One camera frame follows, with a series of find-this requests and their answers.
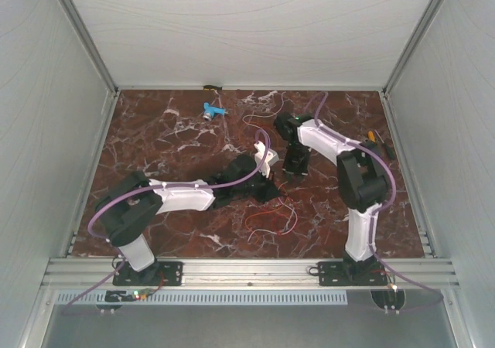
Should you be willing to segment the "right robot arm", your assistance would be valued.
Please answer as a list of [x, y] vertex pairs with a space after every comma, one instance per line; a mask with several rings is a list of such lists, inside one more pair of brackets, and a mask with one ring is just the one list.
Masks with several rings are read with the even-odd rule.
[[312, 150], [336, 166], [338, 192], [349, 210], [342, 274], [350, 284], [360, 284], [377, 263], [376, 223], [378, 212], [394, 188], [391, 172], [385, 169], [377, 148], [370, 142], [347, 138], [309, 115], [296, 117], [283, 112], [276, 117], [274, 126], [288, 142], [282, 166], [286, 175], [307, 175]]

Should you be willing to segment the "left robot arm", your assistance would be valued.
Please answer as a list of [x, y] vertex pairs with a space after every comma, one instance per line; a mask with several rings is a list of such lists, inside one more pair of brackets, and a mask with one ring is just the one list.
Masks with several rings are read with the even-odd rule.
[[127, 259], [131, 275], [143, 285], [153, 283], [159, 266], [144, 237], [145, 228], [161, 213], [218, 210], [238, 200], [252, 198], [266, 203], [282, 194], [270, 177], [278, 155], [261, 158], [239, 155], [226, 169], [193, 182], [161, 182], [141, 171], [132, 172], [111, 189], [95, 207], [106, 238]]

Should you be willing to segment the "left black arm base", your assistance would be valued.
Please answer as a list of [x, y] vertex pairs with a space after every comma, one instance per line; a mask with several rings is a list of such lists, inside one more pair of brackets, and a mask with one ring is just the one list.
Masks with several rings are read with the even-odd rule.
[[128, 263], [113, 277], [115, 286], [180, 286], [183, 263], [180, 261], [156, 261], [142, 271], [135, 271]]

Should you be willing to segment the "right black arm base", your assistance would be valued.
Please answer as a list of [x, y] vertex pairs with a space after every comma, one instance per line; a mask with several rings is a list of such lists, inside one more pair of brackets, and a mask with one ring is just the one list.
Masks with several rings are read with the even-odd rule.
[[318, 262], [320, 286], [370, 286], [388, 284], [383, 267], [374, 259], [362, 262], [322, 261]]

